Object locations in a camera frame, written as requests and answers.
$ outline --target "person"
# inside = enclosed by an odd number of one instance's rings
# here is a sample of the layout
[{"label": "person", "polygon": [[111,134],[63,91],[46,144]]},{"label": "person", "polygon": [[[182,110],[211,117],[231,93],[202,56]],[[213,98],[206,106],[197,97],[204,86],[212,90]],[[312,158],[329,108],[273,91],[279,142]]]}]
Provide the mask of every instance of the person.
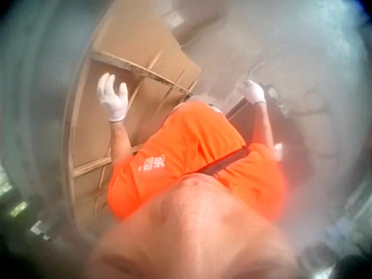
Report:
[{"label": "person", "polygon": [[285,184],[262,88],[239,87],[255,110],[248,146],[220,111],[193,101],[133,156],[127,87],[116,95],[114,80],[103,75],[98,95],[111,130],[108,204],[121,222],[94,249],[91,278],[292,278],[294,254],[271,224]]}]

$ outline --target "white glove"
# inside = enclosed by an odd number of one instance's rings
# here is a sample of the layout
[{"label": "white glove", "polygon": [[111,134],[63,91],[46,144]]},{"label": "white glove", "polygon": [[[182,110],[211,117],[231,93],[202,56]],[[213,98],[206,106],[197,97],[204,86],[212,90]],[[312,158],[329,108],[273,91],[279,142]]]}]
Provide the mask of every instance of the white glove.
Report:
[{"label": "white glove", "polygon": [[106,73],[98,81],[99,101],[110,113],[109,121],[122,121],[128,108],[128,89],[125,83],[120,84],[119,96],[114,92],[115,75]]},{"label": "white glove", "polygon": [[252,105],[256,103],[266,103],[265,95],[261,86],[252,80],[245,80],[239,87],[239,92]]}]

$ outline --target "belt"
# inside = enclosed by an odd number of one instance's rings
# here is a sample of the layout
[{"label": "belt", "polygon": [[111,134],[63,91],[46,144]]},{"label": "belt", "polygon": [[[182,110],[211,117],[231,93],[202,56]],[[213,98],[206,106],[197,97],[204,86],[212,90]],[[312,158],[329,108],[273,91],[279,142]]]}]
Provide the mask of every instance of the belt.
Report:
[{"label": "belt", "polygon": [[244,146],[241,149],[238,149],[234,151],[233,153],[230,153],[226,155],[225,157],[222,157],[221,159],[218,159],[211,164],[206,165],[205,167],[201,168],[200,170],[196,171],[196,173],[203,173],[207,174],[209,176],[213,176],[214,174],[218,173],[220,170],[225,169],[230,164],[248,156],[250,153],[250,150]]}]

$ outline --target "orange shirt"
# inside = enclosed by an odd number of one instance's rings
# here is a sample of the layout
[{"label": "orange shirt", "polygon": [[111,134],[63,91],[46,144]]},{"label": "orange shirt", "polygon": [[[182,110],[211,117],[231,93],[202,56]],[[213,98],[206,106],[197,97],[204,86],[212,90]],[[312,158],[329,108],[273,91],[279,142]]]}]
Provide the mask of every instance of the orange shirt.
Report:
[{"label": "orange shirt", "polygon": [[[245,146],[222,113],[203,102],[182,104],[135,156],[117,164],[108,190],[113,213],[127,217],[147,199],[181,176],[198,171]],[[262,144],[214,177],[262,216],[281,210],[284,181],[276,161]]]}]

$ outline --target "wooden frame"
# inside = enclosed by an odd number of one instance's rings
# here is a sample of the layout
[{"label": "wooden frame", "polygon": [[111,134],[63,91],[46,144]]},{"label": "wooden frame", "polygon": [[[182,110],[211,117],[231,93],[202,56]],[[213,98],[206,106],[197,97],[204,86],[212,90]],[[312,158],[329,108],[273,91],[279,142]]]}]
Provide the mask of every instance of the wooden frame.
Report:
[{"label": "wooden frame", "polygon": [[[197,82],[195,80],[194,82],[192,82],[189,88],[184,88],[181,85],[179,85],[179,82],[184,76],[185,70],[183,70],[182,73],[177,77],[176,81],[171,81],[155,73],[154,71],[152,71],[154,65],[158,62],[161,55],[162,55],[161,52],[157,53],[157,55],[147,64],[147,67],[142,67],[129,60],[119,58],[107,52],[92,51],[90,54],[90,59],[108,64],[114,67],[118,67],[120,69],[127,70],[127,71],[130,71],[134,74],[141,76],[138,82],[138,85],[134,89],[133,93],[130,94],[131,98],[128,103],[128,110],[130,109],[135,97],[137,96],[140,90],[140,87],[143,84],[145,78],[151,78],[159,83],[169,86],[169,89],[167,90],[165,96],[163,97],[160,105],[158,106],[156,110],[156,113],[154,115],[154,118],[155,118],[160,112],[162,106],[164,105],[166,101],[166,98],[170,95],[172,90],[177,90],[184,94],[184,96],[181,98],[181,102],[183,102],[188,96],[192,95],[191,91],[194,89],[194,87],[196,86],[196,82]],[[93,216],[95,216],[99,212],[98,199],[106,192],[106,188],[103,187],[103,178],[104,178],[107,166],[111,163],[110,149],[108,148],[107,153],[105,154],[104,157],[94,160],[92,162],[86,163],[79,167],[74,166],[73,155],[71,153],[73,150],[73,141],[74,141],[76,123],[78,119],[78,112],[80,110],[81,98],[84,92],[84,84],[88,76],[90,65],[91,65],[91,61],[89,60],[85,63],[83,71],[81,72],[80,84],[77,88],[75,103],[73,106],[71,125],[70,125],[69,148],[68,148],[69,154],[67,156],[68,157],[68,163],[67,163],[68,168],[67,169],[69,173],[67,175],[69,178],[68,183],[69,183],[70,197],[71,197],[73,207],[76,209],[76,207],[85,205],[91,202],[92,200],[94,200]],[[142,146],[143,145],[137,145],[137,146],[132,147],[132,153],[136,153],[139,149],[142,148]],[[74,179],[77,177],[83,176],[91,171],[97,170],[97,169],[101,169],[101,172],[99,174],[98,185],[96,186],[96,188],[92,192],[90,192],[87,196],[76,199],[75,194],[74,194],[75,193]]]}]

